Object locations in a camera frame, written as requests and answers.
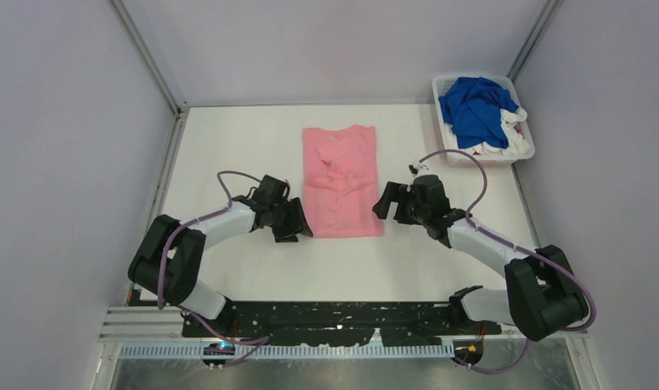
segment white wall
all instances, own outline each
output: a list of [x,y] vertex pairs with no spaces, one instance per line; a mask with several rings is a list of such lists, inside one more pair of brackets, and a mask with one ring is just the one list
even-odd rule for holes
[[172,121],[105,1],[0,0],[0,389],[82,388]]
[[506,74],[544,0],[125,0],[189,105],[429,102],[441,72]]
[[659,0],[565,2],[517,87],[540,239],[595,295],[613,388],[659,388]]

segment white table surface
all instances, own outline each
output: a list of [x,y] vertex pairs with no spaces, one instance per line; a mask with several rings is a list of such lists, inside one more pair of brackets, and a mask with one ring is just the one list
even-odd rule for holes
[[[248,106],[189,112],[163,213],[186,220],[226,202],[216,173],[236,170],[286,179],[302,198],[303,128],[375,126],[379,194],[387,181],[410,183],[408,164],[441,147],[433,105]],[[465,209],[479,194],[476,168],[428,161],[451,205]],[[488,168],[489,187],[473,213],[490,228],[531,243],[510,167]],[[225,178],[232,195],[252,183]],[[430,239],[423,227],[384,221],[384,236],[308,239],[276,244],[271,229],[237,236],[205,252],[199,278],[233,300],[446,301],[475,284],[504,288],[504,280],[471,256]],[[154,299],[144,292],[141,299]]]

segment white plastic basket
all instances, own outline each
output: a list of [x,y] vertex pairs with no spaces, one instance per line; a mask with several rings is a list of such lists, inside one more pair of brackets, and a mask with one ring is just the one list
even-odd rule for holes
[[[432,81],[432,92],[435,94],[435,104],[436,104],[437,117],[439,118],[439,129],[441,132],[441,139],[444,142],[444,147],[446,149],[458,149],[458,142],[456,140],[456,135],[453,134],[453,132],[451,131],[451,127],[448,124],[444,123],[444,116],[441,113],[441,104],[439,103],[439,96],[443,96],[446,93],[446,91],[448,91],[451,88],[453,83],[455,83],[456,80],[458,80],[458,77],[485,77],[489,80],[492,80],[497,84],[501,85],[503,88],[508,89],[509,92],[511,93],[511,98],[514,100],[514,102],[516,102],[516,104],[518,104],[519,106],[522,106],[520,104],[520,101],[518,100],[518,95],[516,94],[514,83],[511,82],[511,80],[508,77],[480,75],[480,74],[478,75],[457,74],[457,75],[442,75],[435,77],[434,80]],[[527,141],[528,145],[530,145],[530,149],[525,154],[515,154],[510,156],[475,155],[475,158],[477,158],[480,161],[480,163],[482,163],[485,166],[493,166],[493,165],[509,165],[515,163],[518,160],[525,160],[532,157],[535,154],[535,144],[532,143],[532,136],[530,135],[530,129],[527,127],[526,122],[520,123],[520,127],[523,138],[525,138],[525,141]],[[456,167],[474,166],[474,163],[470,159],[460,154],[453,154],[453,153],[446,154],[446,162],[449,165]]]

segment blue cloth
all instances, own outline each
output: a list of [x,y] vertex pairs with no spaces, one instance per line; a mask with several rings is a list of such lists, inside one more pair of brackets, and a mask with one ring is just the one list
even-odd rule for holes
[[518,105],[499,84],[483,77],[460,77],[439,102],[444,121],[456,134],[459,149],[483,141],[497,148],[509,147],[499,109],[516,112]]

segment pink cloth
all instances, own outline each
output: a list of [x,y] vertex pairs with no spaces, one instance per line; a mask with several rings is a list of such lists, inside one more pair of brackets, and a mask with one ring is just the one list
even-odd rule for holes
[[315,238],[382,236],[375,128],[303,130],[303,210]]

